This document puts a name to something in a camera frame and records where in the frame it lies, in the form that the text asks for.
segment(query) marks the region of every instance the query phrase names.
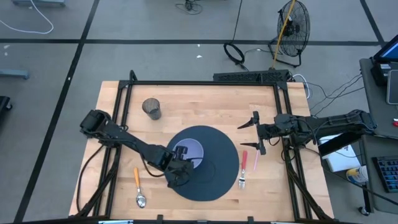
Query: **fork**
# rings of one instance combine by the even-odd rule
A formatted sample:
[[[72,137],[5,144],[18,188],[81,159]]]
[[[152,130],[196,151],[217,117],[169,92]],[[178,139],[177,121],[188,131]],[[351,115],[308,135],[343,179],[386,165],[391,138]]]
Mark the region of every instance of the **fork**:
[[[244,170],[246,169],[247,158],[248,158],[248,152],[245,150],[245,151],[243,151],[241,178],[239,178],[239,188],[240,189],[244,189]]]

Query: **chair wheel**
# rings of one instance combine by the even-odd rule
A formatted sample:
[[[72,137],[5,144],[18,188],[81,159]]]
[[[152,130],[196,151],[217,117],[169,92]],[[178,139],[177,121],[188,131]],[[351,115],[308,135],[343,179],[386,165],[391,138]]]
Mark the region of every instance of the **chair wheel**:
[[[368,211],[366,211],[365,207],[359,207],[358,211],[364,216],[369,216],[370,215],[370,213]]]

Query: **metal spoon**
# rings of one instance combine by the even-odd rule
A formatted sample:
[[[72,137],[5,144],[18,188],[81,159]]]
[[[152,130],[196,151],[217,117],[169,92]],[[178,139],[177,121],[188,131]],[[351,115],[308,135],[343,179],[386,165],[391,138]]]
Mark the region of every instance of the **metal spoon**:
[[[138,207],[144,208],[145,205],[147,204],[147,199],[145,196],[141,193],[141,188],[139,186],[139,176],[138,176],[138,168],[134,168],[134,176],[136,177],[136,185],[137,185],[137,197],[136,197],[136,202]]]

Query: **black circular mat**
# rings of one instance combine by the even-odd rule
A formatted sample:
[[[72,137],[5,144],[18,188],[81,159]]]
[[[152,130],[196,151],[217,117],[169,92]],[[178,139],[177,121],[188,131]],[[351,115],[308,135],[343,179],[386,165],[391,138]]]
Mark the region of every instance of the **black circular mat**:
[[[239,157],[234,144],[227,135],[215,128],[193,126],[176,134],[167,148],[173,149],[176,143],[186,138],[200,142],[204,156],[200,165],[193,170],[189,182],[174,188],[174,191],[194,201],[220,198],[235,184],[238,176]],[[165,177],[167,181],[174,179],[173,174],[166,174]]]

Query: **metal mesh cup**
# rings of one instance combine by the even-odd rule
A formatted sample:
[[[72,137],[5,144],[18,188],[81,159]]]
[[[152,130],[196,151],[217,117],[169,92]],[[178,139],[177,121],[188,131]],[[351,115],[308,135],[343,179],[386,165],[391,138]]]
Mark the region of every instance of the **metal mesh cup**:
[[[142,109],[153,120],[157,120],[162,116],[160,112],[160,103],[155,98],[146,99],[142,103]]]

